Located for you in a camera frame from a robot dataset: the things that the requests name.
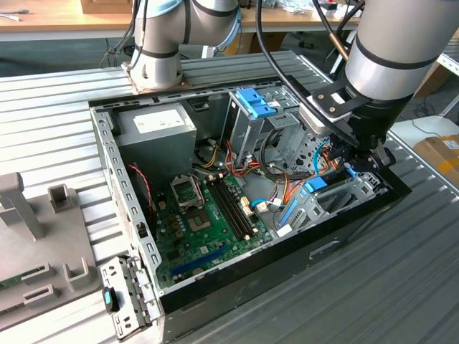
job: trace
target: wooden table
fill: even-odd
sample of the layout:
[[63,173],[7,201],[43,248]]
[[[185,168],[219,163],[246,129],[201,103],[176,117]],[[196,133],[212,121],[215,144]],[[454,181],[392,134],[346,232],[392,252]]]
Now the wooden table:
[[[80,0],[1,0],[0,11],[28,9],[20,22],[0,18],[1,41],[121,37],[130,14],[84,14]],[[340,19],[329,19],[337,26]],[[358,19],[346,27],[355,29]],[[282,9],[263,9],[265,32],[324,30],[316,14],[289,14]],[[255,8],[242,9],[242,32],[255,32]]]

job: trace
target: ribbed metal surface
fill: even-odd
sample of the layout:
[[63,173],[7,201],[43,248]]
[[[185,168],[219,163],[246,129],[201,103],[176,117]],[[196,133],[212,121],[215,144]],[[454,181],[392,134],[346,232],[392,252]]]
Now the ribbed metal surface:
[[459,76],[459,38],[450,40],[438,62]]
[[[325,84],[291,52],[275,54],[308,89]],[[194,85],[274,75],[259,54],[184,63]],[[115,68],[0,81],[0,171],[26,197],[76,188],[96,261],[126,250],[103,178],[87,100],[132,93]],[[180,343],[454,343],[459,335],[458,197],[395,138],[393,167],[413,188],[370,233]],[[117,343],[100,293],[0,333],[0,343]],[[151,343],[145,331],[128,343]]]

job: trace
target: green circuit board fragment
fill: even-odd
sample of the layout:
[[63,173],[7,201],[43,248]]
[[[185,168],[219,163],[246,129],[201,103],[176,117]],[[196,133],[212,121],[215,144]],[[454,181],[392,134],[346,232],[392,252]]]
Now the green circuit board fragment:
[[[233,176],[224,177],[224,182],[234,193],[236,201],[244,196]],[[161,253],[162,263],[156,270],[156,275],[161,288],[170,287],[272,240],[268,228],[257,217],[256,221],[248,221],[258,232],[249,240],[238,240],[205,182],[201,181],[199,187],[206,201],[204,206],[201,209],[191,207],[185,214],[179,211],[171,189],[154,196],[153,201],[159,209],[156,244]],[[165,203],[162,209],[158,206],[159,202]],[[217,251],[221,254],[212,261],[193,266],[181,274],[171,273],[176,268],[208,257]]]

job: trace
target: motherboard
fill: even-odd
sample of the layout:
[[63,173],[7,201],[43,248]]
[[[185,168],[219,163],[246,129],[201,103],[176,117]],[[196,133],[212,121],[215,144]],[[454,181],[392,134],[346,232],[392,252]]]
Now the motherboard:
[[[161,288],[201,274],[273,239],[255,212],[244,212],[244,197],[235,177],[222,174],[202,180],[183,176],[174,180],[171,188],[154,195],[158,209],[156,244],[163,257],[156,270]],[[195,203],[184,210],[185,201]]]

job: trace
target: yellow wire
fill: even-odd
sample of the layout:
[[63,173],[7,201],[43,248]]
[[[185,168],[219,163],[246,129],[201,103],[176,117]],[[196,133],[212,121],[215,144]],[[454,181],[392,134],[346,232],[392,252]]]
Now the yellow wire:
[[214,149],[214,154],[212,155],[212,159],[210,159],[210,161],[208,163],[205,163],[204,165],[202,165],[202,167],[208,168],[208,167],[214,165],[216,157],[217,157],[217,147],[215,147],[215,149]]

